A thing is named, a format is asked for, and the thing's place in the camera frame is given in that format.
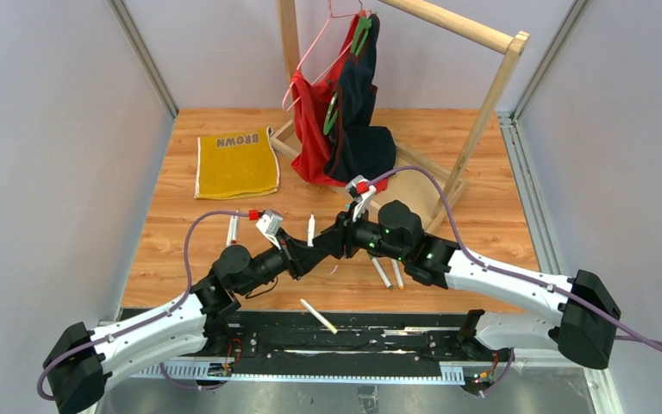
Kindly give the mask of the white pen green cap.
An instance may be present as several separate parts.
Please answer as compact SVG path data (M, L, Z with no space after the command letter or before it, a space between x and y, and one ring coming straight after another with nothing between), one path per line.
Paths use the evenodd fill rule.
M374 257L374 256L371 256L370 259L371 259L371 262L372 262L375 270L377 271L377 273L380 276L382 282L384 283L385 288L386 289L391 289L392 288L391 281L390 281L389 277L387 276L386 272L384 271L384 269L382 268L381 263L379 262L378 258Z

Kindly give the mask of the white pen yellow cap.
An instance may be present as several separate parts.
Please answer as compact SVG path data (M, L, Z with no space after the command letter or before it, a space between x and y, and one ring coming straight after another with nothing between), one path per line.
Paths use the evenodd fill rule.
M339 330L327 318L325 318L325 316L323 316L321 312L319 312L316 308L314 308L307 300L305 300L304 298L300 298L299 302L301 306L328 331L330 331L334 335L336 335L339 332Z

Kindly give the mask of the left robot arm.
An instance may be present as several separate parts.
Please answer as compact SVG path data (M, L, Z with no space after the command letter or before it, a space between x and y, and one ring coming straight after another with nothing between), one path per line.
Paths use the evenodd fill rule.
M299 279L346 250L332 233L306 242L279 232L276 240L257 255L239 244L224 248L207 276L160 307L102 327L78 322L65 328L43 363L38 394L60 413L84 411L134 373L224 338L240 295L281 273Z

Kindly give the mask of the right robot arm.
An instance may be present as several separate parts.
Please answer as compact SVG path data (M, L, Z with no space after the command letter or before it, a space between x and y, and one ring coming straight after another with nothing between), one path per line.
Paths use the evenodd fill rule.
M526 310L511 323L472 311L467 327L482 347L556 349L583 367L609 365L621 309L593 272L568 277L491 260L425 232L421 218L398 200L383 206L377 223L342 211L313 244L337 259L364 249L401 262L404 272L422 285L476 292Z

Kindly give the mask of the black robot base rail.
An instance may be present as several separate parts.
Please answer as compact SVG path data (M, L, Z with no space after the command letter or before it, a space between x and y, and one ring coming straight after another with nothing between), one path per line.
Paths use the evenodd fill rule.
M475 342L480 311L447 313L338 313L332 333L307 311L240 311L197 351L165 364L176 379L209 385L225 380L392 382L488 387L510 352Z

